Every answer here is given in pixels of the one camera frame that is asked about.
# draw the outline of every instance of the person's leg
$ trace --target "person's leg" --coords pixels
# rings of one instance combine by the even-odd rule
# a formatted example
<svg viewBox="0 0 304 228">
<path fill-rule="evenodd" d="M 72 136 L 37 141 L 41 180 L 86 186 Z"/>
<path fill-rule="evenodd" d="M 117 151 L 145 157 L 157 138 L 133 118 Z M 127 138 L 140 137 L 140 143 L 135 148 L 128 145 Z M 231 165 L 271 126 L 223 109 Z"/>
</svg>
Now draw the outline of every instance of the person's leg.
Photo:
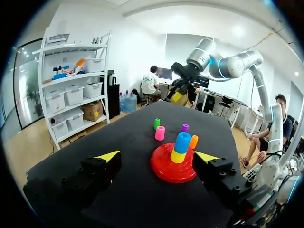
<svg viewBox="0 0 304 228">
<path fill-rule="evenodd" d="M 249 165 L 249 161 L 256 150 L 256 147 L 260 150 L 261 148 L 261 141 L 260 139 L 255 138 L 253 141 L 251 141 L 249 152 L 247 157 L 240 158 L 240 161 L 242 162 L 243 166 L 246 168 Z"/>
<path fill-rule="evenodd" d="M 156 91 L 153 94 L 151 94 L 151 95 L 153 96 L 153 98 L 155 100 L 157 100 L 157 99 L 159 99 L 161 97 L 161 94 L 162 94 L 162 92 L 159 89 L 156 89 Z"/>
<path fill-rule="evenodd" d="M 266 153 L 268 151 L 268 142 L 265 139 L 260 139 L 260 154 L 258 155 L 258 158 L 256 159 L 256 161 L 253 163 L 252 167 L 255 166 L 256 164 L 260 164 L 262 163 L 262 161 L 266 158 Z"/>
</svg>

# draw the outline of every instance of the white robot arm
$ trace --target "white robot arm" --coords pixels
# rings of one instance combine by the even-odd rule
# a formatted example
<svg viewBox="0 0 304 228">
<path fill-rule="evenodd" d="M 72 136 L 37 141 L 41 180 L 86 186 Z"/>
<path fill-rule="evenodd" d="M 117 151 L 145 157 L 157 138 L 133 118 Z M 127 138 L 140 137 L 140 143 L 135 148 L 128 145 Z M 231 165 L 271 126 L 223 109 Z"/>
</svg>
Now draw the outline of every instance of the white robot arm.
<svg viewBox="0 0 304 228">
<path fill-rule="evenodd" d="M 268 156 L 262 165 L 257 164 L 248 171 L 255 171 L 256 174 L 252 185 L 254 190 L 262 187 L 268 189 L 268 193 L 265 193 L 265 197 L 259 203 L 259 207 L 265 205 L 266 208 L 268 207 L 267 202 L 275 192 L 278 193 L 276 194 L 278 200 L 287 199 L 287 194 L 292 192 L 291 188 L 295 185 L 297 178 L 290 178 L 288 182 L 286 181 L 287 184 L 284 182 L 281 186 L 282 179 L 286 176 L 283 169 L 288 158 L 292 155 L 292 151 L 288 150 L 287 154 L 283 155 L 282 109 L 280 104 L 269 105 L 263 76 L 257 67 L 262 62 L 263 57 L 258 51 L 244 51 L 235 56 L 223 58 L 218 53 L 213 40 L 203 39 L 187 58 L 186 66 L 174 63 L 171 69 L 188 82 L 192 82 L 207 66 L 209 66 L 209 72 L 214 78 L 221 78 L 223 81 L 238 78 L 246 70 L 252 72 L 263 106 L 264 120 L 266 123 L 272 123 L 268 142 Z"/>
</svg>

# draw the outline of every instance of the computer monitor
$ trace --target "computer monitor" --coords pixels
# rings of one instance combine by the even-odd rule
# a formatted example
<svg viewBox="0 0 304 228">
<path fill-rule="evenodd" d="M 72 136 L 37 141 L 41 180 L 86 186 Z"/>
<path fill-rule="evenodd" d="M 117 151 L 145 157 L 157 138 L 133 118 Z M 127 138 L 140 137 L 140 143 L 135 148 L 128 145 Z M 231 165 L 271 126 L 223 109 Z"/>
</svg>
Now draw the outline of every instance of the computer monitor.
<svg viewBox="0 0 304 228">
<path fill-rule="evenodd" d="M 157 70 L 157 76 L 159 78 L 172 80 L 172 74 L 173 74 L 173 72 L 171 69 L 158 68 L 158 70 Z"/>
<path fill-rule="evenodd" d="M 193 84 L 201 86 L 201 87 L 204 87 L 204 88 L 208 88 L 208 86 L 209 86 L 209 79 L 207 77 L 200 77 L 200 76 L 198 76 L 194 80 Z"/>
</svg>

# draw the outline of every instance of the white storage box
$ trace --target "white storage box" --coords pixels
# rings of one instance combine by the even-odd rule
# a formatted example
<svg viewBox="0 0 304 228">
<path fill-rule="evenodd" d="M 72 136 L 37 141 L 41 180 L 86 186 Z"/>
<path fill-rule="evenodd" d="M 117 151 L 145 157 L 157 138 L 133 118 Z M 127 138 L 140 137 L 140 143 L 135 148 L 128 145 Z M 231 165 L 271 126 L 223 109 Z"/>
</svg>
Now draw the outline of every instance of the white storage box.
<svg viewBox="0 0 304 228">
<path fill-rule="evenodd" d="M 76 105 L 84 101 L 84 87 L 71 85 L 65 90 L 68 105 Z"/>
<path fill-rule="evenodd" d="M 104 58 L 87 58 L 84 65 L 84 70 L 88 73 L 100 72 L 104 70 Z"/>
<path fill-rule="evenodd" d="M 80 108 L 66 112 L 67 125 L 72 131 L 84 125 L 83 114 L 84 112 Z"/>
<path fill-rule="evenodd" d="M 64 91 L 54 90 L 46 95 L 46 101 L 50 113 L 55 113 L 65 108 L 64 94 Z"/>
<path fill-rule="evenodd" d="M 93 82 L 85 85 L 84 96 L 88 98 L 101 96 L 101 85 L 102 82 Z"/>
<path fill-rule="evenodd" d="M 59 139 L 62 136 L 66 135 L 68 133 L 68 128 L 67 119 L 65 118 L 65 116 L 59 114 L 52 119 L 55 120 L 55 122 L 52 123 L 52 129 L 54 131 L 56 139 Z"/>
</svg>

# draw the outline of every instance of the green cup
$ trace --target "green cup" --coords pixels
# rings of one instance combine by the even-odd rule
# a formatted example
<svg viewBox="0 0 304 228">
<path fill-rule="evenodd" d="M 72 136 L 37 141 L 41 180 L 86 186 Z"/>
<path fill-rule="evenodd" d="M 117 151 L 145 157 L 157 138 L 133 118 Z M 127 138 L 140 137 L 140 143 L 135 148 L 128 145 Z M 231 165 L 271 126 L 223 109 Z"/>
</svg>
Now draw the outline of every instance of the green cup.
<svg viewBox="0 0 304 228">
<path fill-rule="evenodd" d="M 160 125 L 161 125 L 161 120 L 159 118 L 156 118 L 154 122 L 154 130 L 156 130 L 156 128 Z"/>
</svg>

